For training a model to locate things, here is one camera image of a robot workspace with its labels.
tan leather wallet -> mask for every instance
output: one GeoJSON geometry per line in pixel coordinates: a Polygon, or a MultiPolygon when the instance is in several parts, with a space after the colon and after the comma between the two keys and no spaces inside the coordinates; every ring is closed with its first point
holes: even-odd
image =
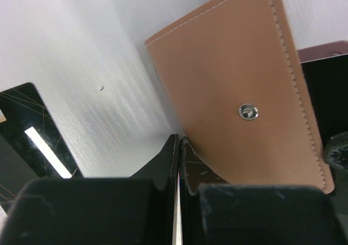
{"type": "Polygon", "coordinates": [[[145,44],[195,150],[223,179],[333,190],[282,0],[211,0],[145,44]],[[239,114],[245,103],[256,119],[239,114]]]}

metal snap button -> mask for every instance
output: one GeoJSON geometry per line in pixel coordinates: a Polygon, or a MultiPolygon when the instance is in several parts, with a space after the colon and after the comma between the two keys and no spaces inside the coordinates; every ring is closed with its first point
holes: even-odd
{"type": "Polygon", "coordinates": [[[258,109],[254,105],[251,105],[249,103],[240,106],[238,113],[240,117],[247,121],[254,120],[257,118],[257,116],[259,116],[258,109]]]}

leather edge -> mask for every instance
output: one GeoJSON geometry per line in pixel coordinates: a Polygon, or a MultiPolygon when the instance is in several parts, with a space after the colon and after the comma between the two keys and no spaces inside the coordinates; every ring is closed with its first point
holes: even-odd
{"type": "Polygon", "coordinates": [[[299,110],[302,112],[304,126],[308,131],[308,140],[312,146],[313,154],[318,164],[319,173],[323,180],[322,190],[330,193],[334,189],[333,179],[330,168],[322,159],[322,142],[320,138],[318,124],[314,114],[312,102],[310,100],[307,84],[303,76],[300,60],[296,52],[295,44],[292,39],[290,26],[286,17],[282,0],[270,0],[275,17],[275,25],[278,28],[279,38],[283,45],[286,61],[288,62],[290,77],[294,84],[294,92],[299,100],[299,110]]]}

white stitching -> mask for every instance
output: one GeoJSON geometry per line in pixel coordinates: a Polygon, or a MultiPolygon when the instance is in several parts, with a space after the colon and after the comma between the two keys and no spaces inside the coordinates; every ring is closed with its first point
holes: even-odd
{"type": "Polygon", "coordinates": [[[218,7],[220,4],[223,4],[223,3],[226,2],[226,1],[228,1],[228,0],[223,0],[222,2],[220,2],[220,3],[216,4],[215,6],[211,7],[210,9],[208,9],[208,10],[206,10],[206,11],[200,13],[199,15],[196,15],[196,16],[192,17],[191,19],[187,20],[186,22],[183,22],[182,24],[179,24],[177,27],[171,29],[170,31],[166,32],[165,34],[161,35],[160,37],[157,37],[157,38],[154,39],[153,41],[149,42],[145,47],[149,46],[149,45],[152,44],[153,42],[155,42],[155,41],[157,41],[158,39],[164,37],[165,35],[167,35],[167,34],[173,32],[175,29],[178,29],[180,26],[183,26],[184,24],[186,24],[186,23],[192,21],[193,19],[195,19],[195,18],[197,18],[197,17],[199,17],[199,16],[205,14],[206,12],[208,12],[208,11],[210,11],[210,10],[212,10],[212,9],[214,9],[214,8],[216,8],[216,7],[218,7]]]}
{"type": "Polygon", "coordinates": [[[312,145],[313,154],[315,156],[316,162],[317,162],[318,167],[319,167],[319,172],[320,172],[321,177],[322,177],[322,182],[323,182],[323,188],[322,189],[325,189],[326,188],[326,182],[325,182],[324,172],[322,171],[322,167],[321,167],[320,162],[319,162],[318,153],[317,153],[316,148],[315,148],[315,142],[314,142],[314,139],[313,139],[313,136],[312,136],[312,132],[310,130],[310,125],[309,125],[309,122],[308,122],[308,119],[307,119],[307,115],[306,115],[305,109],[303,107],[303,102],[302,102],[302,99],[301,99],[299,88],[298,88],[297,83],[296,83],[296,77],[294,75],[293,68],[291,67],[290,56],[289,56],[288,49],[287,49],[287,46],[286,46],[285,41],[284,41],[284,37],[283,37],[283,34],[282,34],[281,26],[279,25],[279,21],[278,21],[278,17],[277,17],[277,11],[275,9],[273,0],[269,0],[269,4],[270,4],[272,12],[273,12],[273,17],[274,17],[275,24],[276,24],[276,27],[277,27],[277,30],[278,30],[278,33],[279,33],[279,38],[281,40],[281,44],[283,46],[283,51],[284,51],[285,56],[286,56],[286,61],[288,63],[288,68],[290,70],[290,75],[291,75],[292,82],[293,82],[293,85],[294,85],[295,93],[297,95],[297,99],[298,99],[299,104],[300,104],[300,110],[301,110],[302,116],[304,118],[304,123],[306,124],[307,132],[308,132],[308,135],[309,135],[309,140],[310,140],[310,143],[312,145]]]}

brushed metal surface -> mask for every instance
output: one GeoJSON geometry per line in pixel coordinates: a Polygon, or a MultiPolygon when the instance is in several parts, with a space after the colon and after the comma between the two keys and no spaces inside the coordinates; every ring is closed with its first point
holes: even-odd
{"type": "MultiPolygon", "coordinates": [[[[143,42],[207,1],[0,0],[0,91],[33,82],[85,176],[130,176],[182,131],[143,42]]],[[[348,0],[284,3],[297,48],[348,40],[348,0]]]]}

